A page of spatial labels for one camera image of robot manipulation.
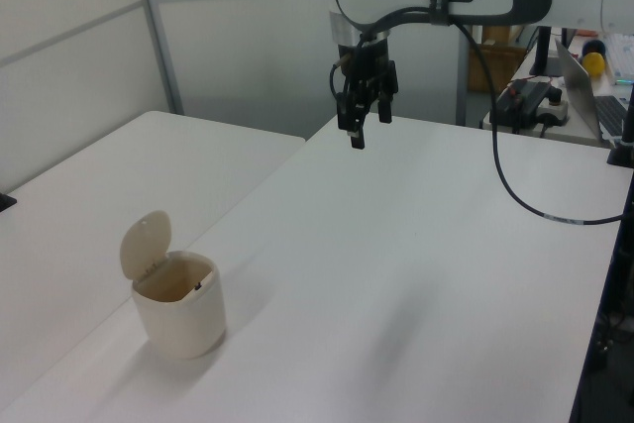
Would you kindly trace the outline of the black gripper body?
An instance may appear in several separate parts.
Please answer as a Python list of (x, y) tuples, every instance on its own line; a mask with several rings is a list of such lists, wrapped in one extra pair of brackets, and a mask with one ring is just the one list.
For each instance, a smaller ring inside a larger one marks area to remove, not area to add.
[(353, 47), (338, 45), (339, 56), (350, 53), (353, 58), (343, 66), (343, 74), (351, 82), (372, 79), (389, 81), (390, 59), (388, 41), (364, 44), (359, 54)]

